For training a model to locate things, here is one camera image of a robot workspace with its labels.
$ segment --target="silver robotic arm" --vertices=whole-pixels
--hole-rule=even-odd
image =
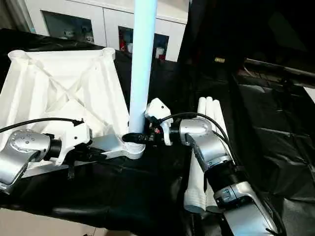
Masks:
[[[60,166],[76,146],[91,143],[91,131],[85,123],[74,126],[59,139],[52,134],[40,134],[29,129],[14,131],[0,151],[0,191],[9,194],[30,162],[54,158]]]
[[[155,99],[145,115],[152,123],[160,124],[163,133],[154,128],[149,134],[129,133],[123,136],[125,142],[191,146],[232,233],[235,236],[277,235],[278,229],[267,205],[259,199],[245,174],[236,169],[222,140],[213,133],[210,121],[197,117],[173,122],[164,118],[170,115],[168,108]]]
[[[221,139],[212,132],[204,118],[183,119],[179,125],[183,145],[192,146],[195,156],[214,191],[218,207],[234,235],[266,235],[266,229],[277,233],[277,227],[243,174],[235,165]]]

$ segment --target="table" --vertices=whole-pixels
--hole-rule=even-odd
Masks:
[[[24,51],[100,49],[86,43],[0,30],[0,86],[6,54]],[[130,56],[116,53],[126,103]],[[237,76],[222,66],[208,73],[174,62],[154,61],[149,101],[159,97],[172,113],[196,111],[201,96],[220,100],[233,148],[251,181],[268,196],[287,233],[315,234],[315,104],[303,87]],[[183,210],[190,149],[147,147],[142,158],[119,157],[21,180],[0,206],[141,235],[221,235],[217,217]]]

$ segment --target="white pipe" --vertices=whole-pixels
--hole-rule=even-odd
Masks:
[[[206,99],[199,98],[198,112],[206,114]],[[204,173],[194,155],[191,154],[189,179],[184,194],[184,208],[193,213],[203,213],[206,210],[206,194],[203,189]]]
[[[215,114],[214,114],[215,110],[213,107],[213,100],[212,97],[207,97],[207,103],[206,103],[206,115],[214,120],[215,119]],[[211,123],[212,125],[212,131],[216,131],[217,128],[215,127],[215,125],[213,123]]]
[[[129,132],[141,133],[148,102],[158,0],[135,0]]]
[[[220,213],[218,205],[215,198],[213,197],[214,192],[209,182],[207,181],[207,190],[206,190],[206,210],[209,212]]]

